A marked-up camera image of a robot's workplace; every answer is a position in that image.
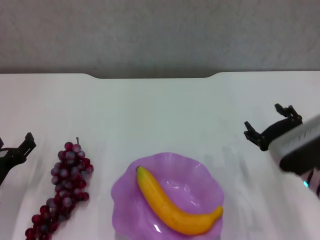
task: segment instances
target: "bunch of grapes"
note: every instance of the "bunch of grapes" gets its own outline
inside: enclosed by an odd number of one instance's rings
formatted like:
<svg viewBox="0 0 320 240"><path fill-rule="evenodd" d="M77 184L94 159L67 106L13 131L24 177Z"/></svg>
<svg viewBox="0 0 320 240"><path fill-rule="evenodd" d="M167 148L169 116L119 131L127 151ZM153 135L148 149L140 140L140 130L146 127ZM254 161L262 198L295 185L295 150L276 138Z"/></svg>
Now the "bunch of grapes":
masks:
<svg viewBox="0 0 320 240"><path fill-rule="evenodd" d="M32 217L33 227L25 231L26 240L51 240L59 225L70 218L76 204L89 200L89 194L83 189L94 166L85 158L78 137L76 140L77 144L67 142L65 150L58 153L60 162L51 170L56 194L40 207L40 214Z"/></svg>

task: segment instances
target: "purple plate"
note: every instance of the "purple plate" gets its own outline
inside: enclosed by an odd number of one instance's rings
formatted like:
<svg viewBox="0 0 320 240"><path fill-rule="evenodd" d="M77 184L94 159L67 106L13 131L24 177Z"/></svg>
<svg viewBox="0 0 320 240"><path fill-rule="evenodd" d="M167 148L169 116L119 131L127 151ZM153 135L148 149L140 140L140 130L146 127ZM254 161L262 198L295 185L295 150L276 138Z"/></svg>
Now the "purple plate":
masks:
<svg viewBox="0 0 320 240"><path fill-rule="evenodd" d="M214 240L221 234L222 218L210 231L197 236L183 235L167 227L139 189L138 166L148 169L169 198L188 213L211 213L224 203L223 190L202 163L171 152L143 157L132 162L111 189L112 225L116 232L131 240Z"/></svg>

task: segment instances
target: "fake fruit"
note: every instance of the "fake fruit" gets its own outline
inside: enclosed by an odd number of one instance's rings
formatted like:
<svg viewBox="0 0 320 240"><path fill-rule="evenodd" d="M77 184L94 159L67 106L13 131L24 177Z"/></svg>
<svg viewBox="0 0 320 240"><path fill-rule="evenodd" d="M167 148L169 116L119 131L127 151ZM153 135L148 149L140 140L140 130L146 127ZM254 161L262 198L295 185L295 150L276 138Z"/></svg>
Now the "fake fruit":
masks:
<svg viewBox="0 0 320 240"><path fill-rule="evenodd" d="M166 195L155 177L144 167L136 168L137 183L154 213L170 228L185 235L208 232L222 216L223 207L211 213L190 214L179 209Z"/></svg>

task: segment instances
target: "banana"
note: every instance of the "banana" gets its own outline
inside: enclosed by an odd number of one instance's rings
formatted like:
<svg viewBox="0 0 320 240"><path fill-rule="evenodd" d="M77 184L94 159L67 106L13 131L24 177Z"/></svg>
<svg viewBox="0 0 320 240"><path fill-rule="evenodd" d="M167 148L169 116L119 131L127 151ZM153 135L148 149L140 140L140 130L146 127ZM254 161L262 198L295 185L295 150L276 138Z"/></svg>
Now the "banana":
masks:
<svg viewBox="0 0 320 240"><path fill-rule="evenodd" d="M190 214L182 211L169 199L155 177L142 166L136 168L136 178L142 194L155 214L168 227L181 234L204 234L223 214L222 206L208 214Z"/></svg>

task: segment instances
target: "white table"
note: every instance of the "white table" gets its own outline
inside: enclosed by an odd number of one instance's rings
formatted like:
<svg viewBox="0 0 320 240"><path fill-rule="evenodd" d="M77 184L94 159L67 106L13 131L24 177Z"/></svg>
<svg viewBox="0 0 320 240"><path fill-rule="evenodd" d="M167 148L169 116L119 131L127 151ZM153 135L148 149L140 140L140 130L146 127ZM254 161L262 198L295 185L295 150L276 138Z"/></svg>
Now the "white table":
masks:
<svg viewBox="0 0 320 240"><path fill-rule="evenodd" d="M0 136L37 147L0 187L2 240L24 239L31 216L53 197L50 170L80 137L95 166L91 200L53 240L120 240L110 190L129 163L174 152L204 163L225 192L221 240L318 240L319 200L268 152L245 139L293 105L304 121L320 112L320 72L234 72L203 79L96 79L85 74L0 75Z"/></svg>

